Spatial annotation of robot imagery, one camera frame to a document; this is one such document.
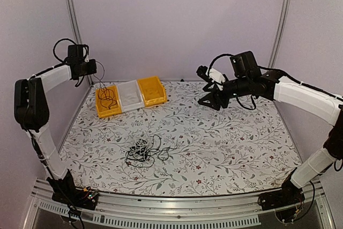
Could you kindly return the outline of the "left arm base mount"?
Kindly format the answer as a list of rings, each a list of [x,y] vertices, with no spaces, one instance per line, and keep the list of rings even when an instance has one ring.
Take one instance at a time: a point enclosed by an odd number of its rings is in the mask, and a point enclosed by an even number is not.
[[[99,192],[90,187],[77,188],[69,170],[63,179],[55,180],[49,176],[47,181],[53,189],[53,201],[67,204],[71,207],[95,210]]]

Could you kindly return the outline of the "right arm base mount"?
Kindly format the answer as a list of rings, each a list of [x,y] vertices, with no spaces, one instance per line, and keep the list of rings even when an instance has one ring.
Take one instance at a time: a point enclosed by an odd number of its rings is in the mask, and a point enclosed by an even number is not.
[[[294,222],[303,210],[304,200],[302,188],[285,182],[279,190],[260,194],[257,203],[263,211],[281,208],[275,216],[278,221],[288,224]]]

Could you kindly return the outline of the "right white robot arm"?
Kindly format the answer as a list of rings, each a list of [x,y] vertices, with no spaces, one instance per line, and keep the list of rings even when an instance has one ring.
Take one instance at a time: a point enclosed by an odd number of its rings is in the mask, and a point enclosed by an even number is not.
[[[295,79],[287,72],[257,64],[253,52],[221,54],[209,66],[199,66],[198,77],[207,84],[206,96],[198,100],[214,110],[227,108],[230,99],[259,97],[294,106],[312,114],[332,129],[323,146],[302,165],[295,168],[277,194],[281,205],[289,205],[298,196],[298,189],[342,160],[342,97]]]

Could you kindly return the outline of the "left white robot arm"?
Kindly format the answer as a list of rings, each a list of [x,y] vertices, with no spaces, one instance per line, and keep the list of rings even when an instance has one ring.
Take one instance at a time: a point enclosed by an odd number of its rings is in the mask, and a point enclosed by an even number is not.
[[[78,87],[97,72],[96,60],[89,58],[89,46],[63,38],[53,47],[57,65],[20,79],[14,84],[14,118],[31,139],[39,161],[49,178],[63,180],[68,169],[61,161],[49,129],[50,111],[46,93],[60,84],[76,80]]]

